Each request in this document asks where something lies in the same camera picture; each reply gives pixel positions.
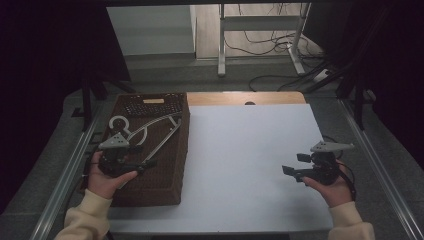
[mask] white wall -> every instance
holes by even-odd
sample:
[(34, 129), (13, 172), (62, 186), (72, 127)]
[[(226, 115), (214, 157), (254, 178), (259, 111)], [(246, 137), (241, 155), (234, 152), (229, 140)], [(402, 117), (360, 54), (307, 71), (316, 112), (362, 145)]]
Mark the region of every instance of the white wall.
[(108, 7), (124, 56), (194, 53), (190, 6)]

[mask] dark brown wooden box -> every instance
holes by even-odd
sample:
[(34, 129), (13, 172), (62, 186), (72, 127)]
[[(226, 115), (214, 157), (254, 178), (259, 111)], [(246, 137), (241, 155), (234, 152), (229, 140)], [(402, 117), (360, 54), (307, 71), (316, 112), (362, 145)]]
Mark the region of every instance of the dark brown wooden box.
[[(123, 94), (118, 95), (110, 118), (124, 116), (129, 121), (130, 132), (147, 122), (171, 113), (182, 112), (180, 128), (153, 156), (157, 166), (147, 169), (144, 174), (128, 182), (114, 195), (114, 207), (143, 207), (176, 205), (181, 202), (184, 165), (188, 150), (190, 111), (186, 93), (164, 94)], [(125, 137), (123, 120), (115, 120), (113, 129), (106, 127), (103, 140), (118, 131)], [(141, 163), (174, 127), (169, 119), (161, 120), (147, 128), (147, 138), (141, 153), (130, 154), (128, 162)], [(136, 145), (143, 138), (143, 131), (130, 140)]]

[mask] beige sleeve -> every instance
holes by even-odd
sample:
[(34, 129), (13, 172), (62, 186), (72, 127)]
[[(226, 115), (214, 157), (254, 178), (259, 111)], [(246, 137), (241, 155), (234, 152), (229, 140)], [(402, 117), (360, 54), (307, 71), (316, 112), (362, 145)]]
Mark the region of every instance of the beige sleeve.
[(55, 239), (103, 239), (109, 230), (107, 212), (111, 202), (85, 190), (81, 204), (67, 211), (65, 228)]
[(355, 202), (348, 202), (330, 208), (333, 217), (333, 229), (328, 234), (329, 240), (374, 240), (374, 228), (362, 221)]

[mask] hand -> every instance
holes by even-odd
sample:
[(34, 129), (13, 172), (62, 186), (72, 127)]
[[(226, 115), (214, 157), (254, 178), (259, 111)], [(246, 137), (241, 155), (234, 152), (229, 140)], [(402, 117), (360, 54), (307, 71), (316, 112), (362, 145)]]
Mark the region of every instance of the hand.
[[(343, 165), (340, 165), (340, 170), (346, 173), (346, 168)], [(337, 207), (341, 204), (352, 201), (349, 187), (347, 186), (345, 180), (340, 176), (333, 184), (328, 186), (323, 185), (308, 177), (304, 177), (303, 182), (321, 193), (321, 196), (324, 198), (330, 208)]]
[(137, 176), (137, 171), (123, 174), (117, 178), (109, 177), (99, 169), (98, 163), (102, 152), (95, 152), (91, 159), (90, 176), (88, 178), (88, 190), (100, 197), (111, 199), (116, 189), (125, 182), (128, 182)]

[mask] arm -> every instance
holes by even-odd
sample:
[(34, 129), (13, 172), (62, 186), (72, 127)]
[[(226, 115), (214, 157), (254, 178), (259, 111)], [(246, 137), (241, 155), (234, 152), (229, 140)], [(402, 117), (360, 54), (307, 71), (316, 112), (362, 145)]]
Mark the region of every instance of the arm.
[(65, 228), (56, 239), (102, 239), (109, 230), (107, 212), (113, 194), (123, 183), (135, 178), (137, 172), (129, 172), (117, 178), (106, 176), (97, 166), (101, 154), (94, 154), (85, 196), (79, 206), (67, 211)]
[(362, 221), (352, 201), (349, 187), (343, 178), (339, 177), (335, 183), (325, 186), (319, 182), (304, 177), (303, 182), (321, 193), (321, 196), (330, 207), (333, 218), (333, 229), (328, 234), (329, 240), (374, 240), (374, 229), (370, 223)]

